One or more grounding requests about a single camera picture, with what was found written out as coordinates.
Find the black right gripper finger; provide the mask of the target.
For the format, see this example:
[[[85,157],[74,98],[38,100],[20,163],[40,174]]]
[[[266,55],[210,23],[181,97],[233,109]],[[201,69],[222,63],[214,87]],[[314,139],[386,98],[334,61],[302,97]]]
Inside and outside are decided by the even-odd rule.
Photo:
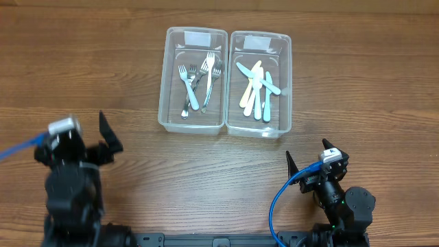
[[[288,178],[289,178],[289,185],[293,185],[297,183],[297,173],[299,172],[291,154],[289,151],[286,151],[286,158],[287,158],[287,166],[288,166]]]
[[[323,139],[322,144],[324,146],[322,161],[347,161],[349,159],[349,155],[347,153],[335,147],[327,139]]]

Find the pale green plastic knife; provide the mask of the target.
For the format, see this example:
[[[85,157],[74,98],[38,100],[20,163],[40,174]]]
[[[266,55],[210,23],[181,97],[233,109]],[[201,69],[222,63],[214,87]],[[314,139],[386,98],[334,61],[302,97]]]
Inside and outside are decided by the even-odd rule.
[[[272,84],[272,77],[269,71],[265,72],[265,80]],[[271,109],[270,109],[270,95],[272,94],[269,88],[265,88],[265,104],[263,110],[263,120],[268,123],[271,120]]]

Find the yellow plastic knife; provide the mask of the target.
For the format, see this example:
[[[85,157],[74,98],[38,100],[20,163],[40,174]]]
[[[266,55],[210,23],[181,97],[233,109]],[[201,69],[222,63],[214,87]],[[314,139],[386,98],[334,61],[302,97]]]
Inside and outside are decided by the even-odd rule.
[[[254,64],[253,68],[251,69],[251,72],[255,73],[260,66],[261,66],[261,61],[258,60]],[[245,108],[246,107],[246,105],[248,103],[248,100],[249,100],[249,97],[250,97],[251,90],[252,90],[252,78],[249,78],[248,79],[248,85],[247,85],[246,90],[244,91],[244,94],[241,97],[241,100],[240,100],[240,103],[239,103],[239,106],[241,108]]]

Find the light blue plastic knife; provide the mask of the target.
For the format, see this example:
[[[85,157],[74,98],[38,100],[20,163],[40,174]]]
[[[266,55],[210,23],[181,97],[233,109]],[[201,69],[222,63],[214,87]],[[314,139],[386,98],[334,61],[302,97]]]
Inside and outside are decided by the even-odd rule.
[[[261,98],[260,98],[260,90],[262,87],[262,83],[260,83],[260,79],[263,79],[263,68],[259,67],[256,72],[256,76],[253,80],[253,91],[255,94],[254,99],[254,118],[256,120],[261,119]]]

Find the silver metal fork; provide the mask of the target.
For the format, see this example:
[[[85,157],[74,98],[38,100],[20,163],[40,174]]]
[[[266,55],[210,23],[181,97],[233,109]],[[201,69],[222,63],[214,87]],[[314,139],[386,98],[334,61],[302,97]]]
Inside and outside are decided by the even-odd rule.
[[[212,76],[211,76],[211,85],[210,85],[210,87],[209,87],[209,89],[208,89],[208,91],[206,93],[206,99],[204,101],[204,104],[203,104],[203,107],[202,107],[202,110],[201,110],[202,113],[206,112],[206,109],[207,109],[207,106],[208,106],[208,103],[209,103],[209,100],[210,100],[210,97],[211,97],[211,93],[212,93],[212,90],[213,90],[214,83],[221,76],[221,73],[222,73],[221,68],[222,68],[222,60],[218,59],[215,62],[215,66],[213,68],[213,73],[212,73]]]
[[[190,64],[188,74],[187,74],[187,79],[189,81],[189,84],[191,84],[192,81],[195,79],[196,73],[197,73],[197,66],[195,64]],[[189,116],[189,105],[190,105],[189,96],[187,96],[185,105],[184,105],[183,110],[181,112],[181,117],[183,119],[186,119]]]

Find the white plastic fork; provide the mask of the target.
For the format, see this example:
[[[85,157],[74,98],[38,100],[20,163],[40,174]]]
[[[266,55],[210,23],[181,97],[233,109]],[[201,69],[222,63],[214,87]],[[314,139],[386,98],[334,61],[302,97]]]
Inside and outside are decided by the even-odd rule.
[[[212,70],[215,64],[215,53],[213,51],[210,51],[206,56],[206,63],[208,67],[208,77],[207,77],[207,84],[206,84],[206,90],[208,91],[211,87],[211,76],[212,76]]]

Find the black handled metal fork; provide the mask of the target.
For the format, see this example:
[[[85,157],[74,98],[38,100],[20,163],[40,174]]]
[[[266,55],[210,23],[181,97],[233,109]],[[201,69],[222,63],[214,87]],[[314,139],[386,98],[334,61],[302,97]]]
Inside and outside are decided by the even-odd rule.
[[[195,78],[193,79],[193,81],[191,83],[193,91],[196,91],[201,78],[208,73],[208,70],[209,70],[209,67],[207,65],[207,61],[204,60],[199,72],[196,74]]]

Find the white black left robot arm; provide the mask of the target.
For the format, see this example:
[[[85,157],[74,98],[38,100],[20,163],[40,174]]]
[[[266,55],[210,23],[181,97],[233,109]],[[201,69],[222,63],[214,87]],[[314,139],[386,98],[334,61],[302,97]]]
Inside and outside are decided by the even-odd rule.
[[[99,168],[123,146],[112,132],[86,147],[75,130],[44,136],[34,152],[50,168],[45,180],[47,216],[43,246],[137,246],[129,226],[102,224],[104,200]]]

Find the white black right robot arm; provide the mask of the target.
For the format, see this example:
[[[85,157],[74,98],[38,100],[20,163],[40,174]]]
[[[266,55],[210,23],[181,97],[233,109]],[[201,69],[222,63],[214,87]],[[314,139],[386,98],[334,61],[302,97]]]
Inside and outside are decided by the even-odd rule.
[[[323,139],[318,161],[298,169],[287,152],[289,179],[275,195],[268,213],[267,235],[164,235],[129,231],[113,246],[369,246],[366,229],[372,224],[376,198],[363,187],[343,190],[340,181],[347,173],[349,155]],[[328,222],[315,224],[309,232],[274,230],[274,208],[288,186],[298,184],[301,193],[311,192]]]

